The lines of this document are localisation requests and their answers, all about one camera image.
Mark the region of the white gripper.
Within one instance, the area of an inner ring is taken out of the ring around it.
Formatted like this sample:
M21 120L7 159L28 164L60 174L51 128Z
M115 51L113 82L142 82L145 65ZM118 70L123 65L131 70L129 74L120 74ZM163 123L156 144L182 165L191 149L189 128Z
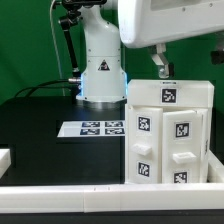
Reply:
M224 30L224 0L118 0L118 21L122 42L150 46L158 75L166 79L174 75L174 64L164 55L165 43ZM224 44L210 56L213 65L223 64Z

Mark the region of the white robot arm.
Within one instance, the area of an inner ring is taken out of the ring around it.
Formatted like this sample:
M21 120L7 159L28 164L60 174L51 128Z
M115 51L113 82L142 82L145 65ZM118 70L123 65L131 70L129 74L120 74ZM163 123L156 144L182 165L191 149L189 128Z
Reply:
M150 49L159 77L171 75L165 44L224 31L224 0L103 0L80 8L87 66L77 99L91 105L127 98L120 46Z

